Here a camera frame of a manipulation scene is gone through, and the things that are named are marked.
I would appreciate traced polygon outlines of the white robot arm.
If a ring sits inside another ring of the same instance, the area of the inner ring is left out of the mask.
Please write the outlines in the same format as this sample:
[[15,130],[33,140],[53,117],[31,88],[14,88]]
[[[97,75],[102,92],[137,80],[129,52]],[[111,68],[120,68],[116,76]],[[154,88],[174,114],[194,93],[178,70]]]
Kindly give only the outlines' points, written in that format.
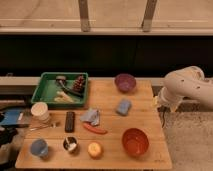
[[197,66],[169,72],[163,79],[156,103],[175,111],[184,97],[213,109],[213,79],[206,79],[202,69]]

